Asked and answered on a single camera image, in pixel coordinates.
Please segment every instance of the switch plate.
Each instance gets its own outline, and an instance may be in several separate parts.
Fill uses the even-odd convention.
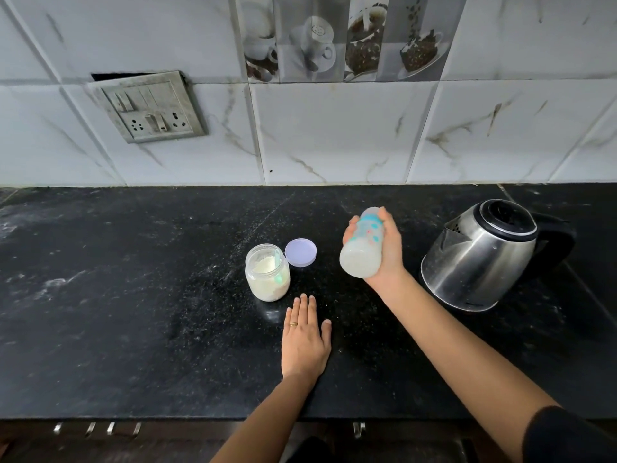
[[[179,71],[88,86],[128,143],[205,135]]]

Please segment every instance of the purple lid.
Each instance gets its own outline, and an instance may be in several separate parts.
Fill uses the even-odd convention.
[[[303,268],[315,261],[317,247],[308,239],[293,239],[285,247],[285,258],[290,265]]]

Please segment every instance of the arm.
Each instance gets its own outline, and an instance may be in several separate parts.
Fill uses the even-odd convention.
[[[324,320],[321,335],[315,298],[306,294],[287,309],[282,331],[282,381],[242,423],[211,463],[276,463],[281,459],[306,397],[330,355],[332,323]]]
[[[467,410],[515,462],[523,460],[523,438],[538,411],[557,405],[496,350],[437,303],[403,267],[402,243],[392,216],[384,223],[382,262],[366,282],[374,288],[433,363]],[[354,217],[343,242],[355,230]]]

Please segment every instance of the kettle lid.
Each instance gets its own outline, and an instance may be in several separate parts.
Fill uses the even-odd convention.
[[[536,238],[537,225],[528,210],[507,200],[487,200],[476,206],[478,224],[494,236],[523,242]]]

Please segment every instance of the white marble tile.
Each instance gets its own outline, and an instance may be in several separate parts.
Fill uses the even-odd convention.
[[[49,81],[49,75],[0,3],[0,81]]]
[[[442,81],[408,183],[546,182],[617,80]]]
[[[195,85],[206,136],[128,144],[87,86],[66,86],[129,185],[258,185],[263,173],[251,129],[247,85]]]
[[[59,86],[0,86],[0,186],[122,185]]]
[[[467,0],[442,79],[617,76],[617,0]]]
[[[251,85],[266,182],[403,183],[435,85]]]
[[[611,106],[554,173],[551,182],[617,181],[616,89],[612,91],[616,96]]]
[[[179,69],[243,75],[228,0],[7,0],[62,79]]]

